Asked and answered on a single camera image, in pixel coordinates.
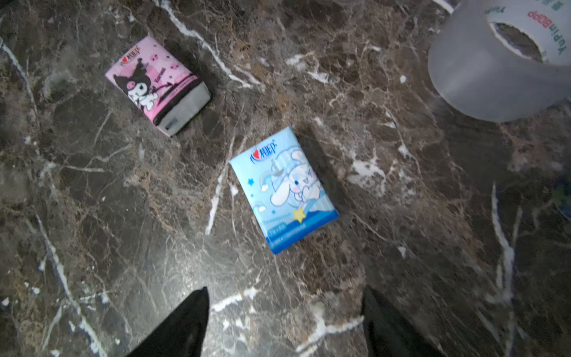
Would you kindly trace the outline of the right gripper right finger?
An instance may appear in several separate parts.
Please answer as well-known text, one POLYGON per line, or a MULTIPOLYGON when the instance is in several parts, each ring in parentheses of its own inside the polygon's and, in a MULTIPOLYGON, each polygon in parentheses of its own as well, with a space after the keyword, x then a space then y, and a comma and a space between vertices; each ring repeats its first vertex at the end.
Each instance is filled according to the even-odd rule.
POLYGON ((363 289, 361 315, 369 356, 442 355, 386 297, 371 286, 363 289))

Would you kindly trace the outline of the pink Kuromi tissue pack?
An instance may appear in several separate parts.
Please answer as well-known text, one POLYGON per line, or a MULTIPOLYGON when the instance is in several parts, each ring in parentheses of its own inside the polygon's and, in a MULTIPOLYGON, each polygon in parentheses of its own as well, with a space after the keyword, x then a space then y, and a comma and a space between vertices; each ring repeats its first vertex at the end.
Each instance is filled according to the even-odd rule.
POLYGON ((168 137, 183 129, 211 100, 204 80, 151 36, 123 54, 106 78, 168 137))

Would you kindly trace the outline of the blue Cinnamoroll tissue pack back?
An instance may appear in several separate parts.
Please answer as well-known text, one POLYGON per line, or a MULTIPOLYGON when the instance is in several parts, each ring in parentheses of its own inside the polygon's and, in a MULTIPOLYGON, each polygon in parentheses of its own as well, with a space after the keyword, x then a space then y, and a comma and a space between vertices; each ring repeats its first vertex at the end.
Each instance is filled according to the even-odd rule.
POLYGON ((230 161, 273 254, 339 218, 290 127, 230 161))

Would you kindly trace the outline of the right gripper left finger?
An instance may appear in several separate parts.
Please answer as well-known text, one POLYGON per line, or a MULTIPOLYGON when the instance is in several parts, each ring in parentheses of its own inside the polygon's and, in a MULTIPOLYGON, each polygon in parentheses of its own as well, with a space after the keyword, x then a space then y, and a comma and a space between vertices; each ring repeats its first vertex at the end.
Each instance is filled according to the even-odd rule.
POLYGON ((200 356, 208 328, 208 288, 193 291, 128 357, 200 356))

